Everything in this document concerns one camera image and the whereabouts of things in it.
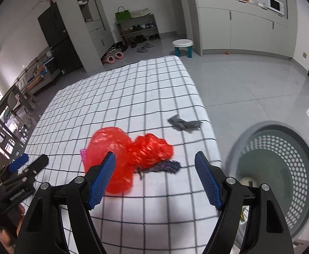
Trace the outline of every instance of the person's hand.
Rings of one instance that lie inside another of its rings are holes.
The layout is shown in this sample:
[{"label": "person's hand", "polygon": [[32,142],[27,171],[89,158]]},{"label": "person's hand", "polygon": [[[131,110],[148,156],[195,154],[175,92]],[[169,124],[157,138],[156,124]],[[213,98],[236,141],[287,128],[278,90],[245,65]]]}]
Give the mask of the person's hand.
[{"label": "person's hand", "polygon": [[[20,212],[21,219],[20,219],[18,227],[17,227],[17,236],[19,234],[20,227],[22,226],[22,223],[23,223],[25,208],[21,204],[19,204],[18,210]],[[8,234],[8,232],[5,229],[0,231],[0,242],[9,254],[14,254],[14,247],[13,247],[13,245],[11,245],[10,235]]]}]

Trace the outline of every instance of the gray floor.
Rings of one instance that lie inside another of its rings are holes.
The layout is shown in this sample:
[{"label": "gray floor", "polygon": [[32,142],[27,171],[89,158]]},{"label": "gray floor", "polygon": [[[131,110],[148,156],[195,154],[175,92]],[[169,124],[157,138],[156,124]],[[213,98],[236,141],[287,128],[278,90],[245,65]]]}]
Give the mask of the gray floor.
[{"label": "gray floor", "polygon": [[[129,48],[124,59],[104,68],[172,55],[172,41],[179,38],[171,36],[151,42],[156,47],[144,54]],[[309,143],[309,77],[292,62],[252,55],[193,54],[193,58],[181,59],[206,107],[223,160],[245,129],[269,119],[292,126]],[[79,69],[40,92],[36,97],[40,113],[58,90],[94,74]],[[309,239],[309,224],[301,238]]]}]

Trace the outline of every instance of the metal screw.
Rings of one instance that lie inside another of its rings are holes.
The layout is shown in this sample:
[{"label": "metal screw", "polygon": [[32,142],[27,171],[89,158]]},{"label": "metal screw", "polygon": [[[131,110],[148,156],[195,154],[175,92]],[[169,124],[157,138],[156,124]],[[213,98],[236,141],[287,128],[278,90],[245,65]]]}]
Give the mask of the metal screw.
[{"label": "metal screw", "polygon": [[267,185],[267,184],[262,184],[262,189],[263,189],[264,191],[269,191],[269,190],[270,190],[270,186]]},{"label": "metal screw", "polygon": [[236,183],[236,180],[235,180],[233,177],[228,177],[228,178],[226,179],[226,182],[227,182],[228,184],[235,184],[235,183]]},{"label": "metal screw", "polygon": [[44,183],[42,183],[42,184],[40,185],[40,188],[41,188],[42,190],[45,190],[47,187],[48,187],[48,183],[47,183],[47,182],[44,182]]},{"label": "metal screw", "polygon": [[83,177],[76,177],[75,179],[74,179],[74,182],[75,183],[82,183],[84,181],[84,178]]}]

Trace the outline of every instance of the box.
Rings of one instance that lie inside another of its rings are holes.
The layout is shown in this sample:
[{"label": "box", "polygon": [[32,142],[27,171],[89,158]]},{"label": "box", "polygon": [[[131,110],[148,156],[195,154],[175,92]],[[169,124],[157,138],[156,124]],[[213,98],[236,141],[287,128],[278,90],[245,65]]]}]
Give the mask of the box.
[{"label": "box", "polygon": [[131,18],[142,17],[147,14],[150,14],[149,8],[144,8],[141,10],[131,11]]}]

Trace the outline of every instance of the green handbag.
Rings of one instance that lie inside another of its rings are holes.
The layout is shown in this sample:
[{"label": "green handbag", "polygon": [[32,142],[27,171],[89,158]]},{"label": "green handbag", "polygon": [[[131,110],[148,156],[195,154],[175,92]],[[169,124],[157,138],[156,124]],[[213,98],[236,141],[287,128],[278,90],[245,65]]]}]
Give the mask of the green handbag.
[{"label": "green handbag", "polygon": [[117,23],[129,20],[129,19],[131,19],[131,13],[128,10],[125,10],[124,7],[118,7],[118,12],[116,12]]}]

